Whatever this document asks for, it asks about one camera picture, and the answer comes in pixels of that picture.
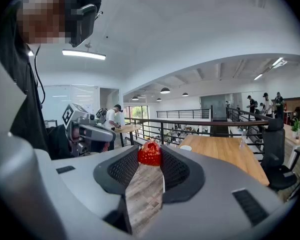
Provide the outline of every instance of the person wearing white shirt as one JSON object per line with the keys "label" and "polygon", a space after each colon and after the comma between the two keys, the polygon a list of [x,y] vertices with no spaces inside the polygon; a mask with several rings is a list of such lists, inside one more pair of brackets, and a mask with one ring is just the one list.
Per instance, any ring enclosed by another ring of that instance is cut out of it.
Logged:
{"label": "person wearing white shirt", "polygon": [[269,99],[268,93],[264,93],[263,97],[265,98],[265,114],[267,117],[272,118],[272,109],[273,109],[273,101]]}
{"label": "person wearing white shirt", "polygon": [[[105,122],[103,123],[102,126],[111,129],[111,130],[115,130],[115,128],[120,128],[120,124],[117,124],[114,122],[114,117],[115,114],[118,112],[123,112],[121,110],[121,106],[120,105],[115,105],[113,108],[110,108],[105,115]],[[110,142],[110,146],[108,148],[108,151],[110,150],[114,150],[114,141]]]}

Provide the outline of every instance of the wooden floor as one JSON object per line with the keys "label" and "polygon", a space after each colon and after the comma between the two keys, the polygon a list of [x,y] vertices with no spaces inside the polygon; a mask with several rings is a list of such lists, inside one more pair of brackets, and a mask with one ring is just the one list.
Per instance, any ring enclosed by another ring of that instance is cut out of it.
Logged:
{"label": "wooden floor", "polygon": [[[130,141],[124,140],[124,145],[129,146]],[[120,136],[116,138],[114,148],[120,148]],[[285,145],[285,160],[288,160],[292,147]],[[300,160],[294,170],[298,175]],[[286,201],[300,181],[294,186],[278,192],[282,201]],[[151,220],[160,211],[163,194],[163,175],[160,167],[139,164],[130,185],[126,189],[126,201],[130,223],[134,236],[142,236],[149,228]]]}

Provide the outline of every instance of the fluorescent light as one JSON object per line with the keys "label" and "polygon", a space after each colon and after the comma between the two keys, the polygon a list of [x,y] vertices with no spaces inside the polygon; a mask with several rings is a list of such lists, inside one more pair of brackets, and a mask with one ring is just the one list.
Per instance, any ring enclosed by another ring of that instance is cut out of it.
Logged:
{"label": "fluorescent light", "polygon": [[256,78],[254,78],[254,80],[259,79],[263,74],[259,74]]}
{"label": "fluorescent light", "polygon": [[70,56],[79,56],[79,57],[87,57],[87,58],[94,58],[99,60],[105,60],[105,55],[97,54],[93,52],[85,52],[85,51],[77,51],[77,50],[62,50],[63,55],[70,55]]}
{"label": "fluorescent light", "polygon": [[278,64],[282,59],[283,59],[283,58],[279,58],[276,62],[274,62],[274,63],[272,64],[272,66],[275,66],[276,64]]}

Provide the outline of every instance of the wooden tabletop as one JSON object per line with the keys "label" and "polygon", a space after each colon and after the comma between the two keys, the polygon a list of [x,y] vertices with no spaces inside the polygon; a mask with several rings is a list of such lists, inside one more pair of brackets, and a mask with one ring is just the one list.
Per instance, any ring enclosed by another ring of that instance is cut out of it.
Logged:
{"label": "wooden tabletop", "polygon": [[134,125],[133,124],[130,124],[130,125],[128,124],[126,126],[122,125],[121,128],[115,128],[115,132],[123,134],[125,132],[129,133],[129,132],[132,132],[132,131],[135,131],[135,130],[139,130],[140,128],[141,128],[141,125],[139,125],[139,124],[138,125],[137,124],[134,124]]}
{"label": "wooden tabletop", "polygon": [[296,138],[292,137],[292,132],[293,132],[292,127],[287,124],[284,124],[284,130],[285,130],[285,138],[287,138],[293,144],[300,146],[300,138],[299,141],[297,142]]}
{"label": "wooden tabletop", "polygon": [[241,138],[187,135],[179,147],[187,145],[192,148],[192,152],[230,162],[268,186],[269,180],[260,163],[247,145],[240,148],[240,142]]}

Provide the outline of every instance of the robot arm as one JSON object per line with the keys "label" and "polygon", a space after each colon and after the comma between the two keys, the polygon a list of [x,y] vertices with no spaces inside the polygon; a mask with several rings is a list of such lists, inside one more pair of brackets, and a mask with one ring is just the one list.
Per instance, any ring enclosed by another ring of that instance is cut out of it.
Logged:
{"label": "robot arm", "polygon": [[[71,154],[75,157],[84,155],[90,151],[90,141],[112,142],[115,140],[115,132],[97,124],[95,116],[89,114],[82,106],[70,103],[65,109],[62,121],[65,134],[71,141]],[[73,130],[79,128],[80,138],[72,136]]]}

